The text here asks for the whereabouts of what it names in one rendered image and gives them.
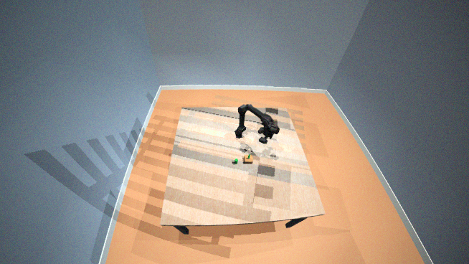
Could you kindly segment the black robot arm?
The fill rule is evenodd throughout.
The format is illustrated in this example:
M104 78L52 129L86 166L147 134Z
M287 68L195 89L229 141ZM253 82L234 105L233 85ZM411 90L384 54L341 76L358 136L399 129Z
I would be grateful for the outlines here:
M278 126L273 125L274 121L270 115L263 113L260 110L256 109L256 107L254 107L252 104L243 104L238 108L238 113L240 114L240 121L239 121L239 126L237 130L234 131L236 138L242 138L242 133L246 130L246 127L244 126L244 124L245 124L245 114L247 110L249 110L250 112L255 114L258 118L260 118L260 120L262 121L261 124L264 125L264 127L261 127L259 129L258 131L259 134L263 133L265 135L265 132L263 130L269 131L274 134L279 133L280 128L278 128Z

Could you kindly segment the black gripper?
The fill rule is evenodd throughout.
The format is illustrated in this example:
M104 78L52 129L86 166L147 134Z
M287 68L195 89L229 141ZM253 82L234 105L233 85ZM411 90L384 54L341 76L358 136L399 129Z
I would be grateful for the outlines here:
M267 144L267 143L268 143L267 138L269 137L269 139L271 139L271 138L273 137L274 133L271 133L271 132L265 131L265 130L263 130L263 131L265 132L265 137L264 137L264 138L261 137L261 138L259 139L259 142L260 142L260 143L263 143L263 144Z

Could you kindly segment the tan rectangular block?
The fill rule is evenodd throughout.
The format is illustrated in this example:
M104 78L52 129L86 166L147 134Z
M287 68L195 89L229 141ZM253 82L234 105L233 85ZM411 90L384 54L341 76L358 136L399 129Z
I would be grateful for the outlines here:
M249 155L244 156L245 164L253 164L252 155L250 155L250 159L248 159L248 156Z

